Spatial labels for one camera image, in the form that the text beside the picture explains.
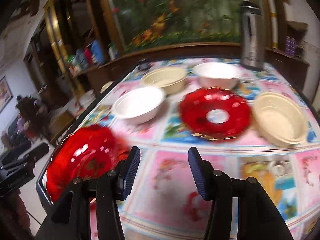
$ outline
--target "red plate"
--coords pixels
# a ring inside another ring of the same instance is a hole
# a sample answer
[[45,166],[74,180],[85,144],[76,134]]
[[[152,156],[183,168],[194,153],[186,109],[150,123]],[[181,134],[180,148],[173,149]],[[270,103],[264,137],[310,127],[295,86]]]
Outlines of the red plate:
[[127,147],[107,127],[80,128],[58,150],[47,169],[47,192],[55,202],[75,177],[98,178],[128,156]]
[[179,111],[193,135],[210,140],[234,138],[250,124],[250,107],[232,90],[198,89],[186,95]]

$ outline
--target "metal screw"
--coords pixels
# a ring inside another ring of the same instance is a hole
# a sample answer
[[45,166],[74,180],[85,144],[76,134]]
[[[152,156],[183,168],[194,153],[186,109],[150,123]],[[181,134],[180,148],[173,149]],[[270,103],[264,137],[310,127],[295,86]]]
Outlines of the metal screw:
[[222,171],[214,170],[214,171],[213,171],[213,174],[214,174],[215,176],[221,176],[221,175],[222,175]]
[[113,176],[115,176],[117,173],[116,173],[116,171],[115,170],[111,170],[111,171],[108,171],[107,172],[107,175],[109,176],[109,177],[113,177]]
[[250,183],[252,183],[252,184],[254,184],[254,183],[257,182],[257,180],[256,180],[254,177],[249,177],[249,178],[248,178],[248,181],[249,181]]
[[73,184],[78,184],[78,183],[81,182],[81,178],[80,177],[76,177],[76,178],[73,179],[72,182],[73,182]]

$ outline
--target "patterned tablecloth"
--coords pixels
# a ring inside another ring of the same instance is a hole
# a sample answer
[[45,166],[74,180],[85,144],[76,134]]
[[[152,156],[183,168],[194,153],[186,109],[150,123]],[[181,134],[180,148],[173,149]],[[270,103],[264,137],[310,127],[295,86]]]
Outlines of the patterned tablecloth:
[[[120,82],[87,116],[80,127],[99,123],[125,138],[130,146],[141,149],[141,162],[131,195],[118,208],[126,240],[130,239],[202,239],[211,202],[198,195],[190,167],[188,149],[196,146],[202,158],[215,169],[233,178],[253,176],[259,180],[285,219],[294,239],[304,239],[320,216],[320,127],[303,100],[289,83],[269,64],[265,71],[244,68],[236,93],[252,104],[263,91],[281,93],[300,105],[308,119],[308,135],[296,147],[276,147],[259,137],[253,127],[234,140],[210,142],[184,128],[177,104],[200,88],[193,66],[203,62],[238,60],[196,58],[158,61],[154,70],[167,66],[185,68],[187,86],[183,92],[169,96],[159,115],[139,126],[128,126],[111,113],[111,105],[126,92],[141,87],[145,74],[135,70]],[[284,169],[279,174],[275,165]],[[94,205],[92,206],[92,239],[97,239]],[[231,239],[236,239],[238,202],[234,198]]]

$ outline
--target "white plate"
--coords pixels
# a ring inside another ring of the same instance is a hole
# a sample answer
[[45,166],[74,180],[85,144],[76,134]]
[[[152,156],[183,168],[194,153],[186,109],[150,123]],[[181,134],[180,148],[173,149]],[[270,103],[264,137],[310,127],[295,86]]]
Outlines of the white plate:
[[139,124],[154,118],[165,99],[162,89],[143,87],[121,96],[112,106],[112,112],[130,124]]
[[237,66],[220,62],[202,63],[195,66],[193,71],[199,76],[199,82],[205,88],[231,89],[242,76],[242,71]]

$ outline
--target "cream plastic bowl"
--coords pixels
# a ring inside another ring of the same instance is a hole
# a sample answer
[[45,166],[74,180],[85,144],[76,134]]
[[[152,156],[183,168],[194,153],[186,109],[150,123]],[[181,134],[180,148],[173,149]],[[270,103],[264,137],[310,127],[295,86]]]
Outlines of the cream plastic bowl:
[[186,77],[187,72],[182,67],[165,67],[144,75],[141,82],[145,86],[162,88],[170,95],[184,89]]
[[242,76],[242,71],[237,66],[220,62],[202,63],[195,66],[193,72],[199,76],[199,82],[204,88],[231,89]]
[[308,123],[301,108],[291,99],[273,92],[256,97],[252,106],[259,133],[270,143],[286,147],[307,137]]
[[162,89],[143,87],[121,96],[112,106],[112,112],[129,124],[140,124],[154,118],[165,99]]

